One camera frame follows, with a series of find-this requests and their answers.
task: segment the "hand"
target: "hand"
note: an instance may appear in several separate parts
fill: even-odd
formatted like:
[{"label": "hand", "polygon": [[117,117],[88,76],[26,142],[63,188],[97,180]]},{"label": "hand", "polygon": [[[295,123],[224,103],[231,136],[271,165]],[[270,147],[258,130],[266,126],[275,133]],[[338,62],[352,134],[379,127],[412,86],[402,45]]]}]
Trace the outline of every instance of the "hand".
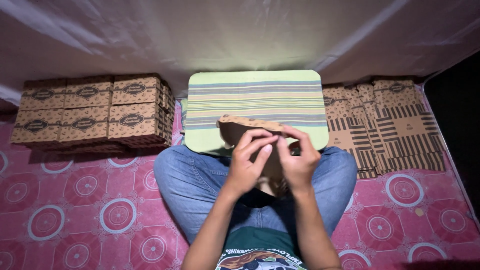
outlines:
[{"label": "hand", "polygon": [[[321,155],[313,148],[307,133],[290,126],[285,126],[284,133],[298,141],[289,146],[285,138],[278,138],[276,146],[283,167],[283,175],[293,195],[309,191],[312,189],[313,172],[317,168]],[[290,150],[298,147],[300,147],[300,156],[290,155]]]},{"label": "hand", "polygon": [[[265,138],[253,140],[254,137]],[[257,184],[265,163],[272,153],[271,143],[277,140],[277,135],[273,136],[263,128],[247,130],[233,149],[230,170],[222,189],[228,190],[236,199],[249,192]],[[255,163],[252,163],[250,157],[260,148],[262,149]]]}]

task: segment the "green striped cloth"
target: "green striped cloth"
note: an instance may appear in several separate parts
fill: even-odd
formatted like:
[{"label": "green striped cloth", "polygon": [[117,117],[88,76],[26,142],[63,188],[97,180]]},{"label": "green striped cloth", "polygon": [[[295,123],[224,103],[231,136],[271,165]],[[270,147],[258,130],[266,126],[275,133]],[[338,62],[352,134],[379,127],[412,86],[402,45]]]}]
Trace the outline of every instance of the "green striped cloth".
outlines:
[{"label": "green striped cloth", "polygon": [[230,114],[291,125],[328,142],[320,76],[312,70],[197,73],[190,77],[185,145],[226,155],[216,121]]}]

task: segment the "person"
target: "person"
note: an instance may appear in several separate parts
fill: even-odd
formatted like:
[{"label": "person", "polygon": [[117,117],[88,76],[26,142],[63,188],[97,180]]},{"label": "person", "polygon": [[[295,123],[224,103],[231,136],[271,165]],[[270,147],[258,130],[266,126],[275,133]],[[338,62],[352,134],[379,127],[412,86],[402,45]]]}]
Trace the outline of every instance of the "person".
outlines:
[{"label": "person", "polygon": [[[330,237],[355,187],[355,160],[337,147],[321,154],[293,127],[284,132],[298,141],[289,146],[265,129],[245,132],[231,159],[185,146],[158,155],[160,193],[191,244],[183,270],[341,269]],[[270,196],[254,186],[275,142],[289,193],[253,205]],[[294,147],[299,156],[290,154]]]}]

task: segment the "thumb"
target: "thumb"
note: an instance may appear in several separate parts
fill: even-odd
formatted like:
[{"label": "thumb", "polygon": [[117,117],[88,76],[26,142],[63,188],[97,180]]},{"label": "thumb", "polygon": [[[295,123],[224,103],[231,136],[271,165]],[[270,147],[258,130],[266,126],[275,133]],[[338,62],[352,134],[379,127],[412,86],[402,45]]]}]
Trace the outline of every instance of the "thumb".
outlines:
[{"label": "thumb", "polygon": [[288,148],[287,140],[284,137],[279,136],[278,142],[276,143],[276,148],[278,150],[278,155],[280,157],[280,162],[286,162],[290,157],[290,149]]},{"label": "thumb", "polygon": [[262,149],[258,152],[257,158],[255,159],[255,163],[252,165],[252,167],[254,167],[258,172],[262,172],[270,154],[272,154],[272,145],[269,144],[262,147]]}]

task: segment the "green t-shirt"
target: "green t-shirt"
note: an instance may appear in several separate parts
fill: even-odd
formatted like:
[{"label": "green t-shirt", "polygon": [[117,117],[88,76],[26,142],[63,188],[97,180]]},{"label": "green t-shirt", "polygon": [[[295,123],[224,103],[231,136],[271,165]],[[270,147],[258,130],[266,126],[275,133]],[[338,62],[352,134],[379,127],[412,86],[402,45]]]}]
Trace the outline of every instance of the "green t-shirt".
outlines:
[{"label": "green t-shirt", "polygon": [[287,233],[242,227],[225,242],[216,270],[306,270]]}]

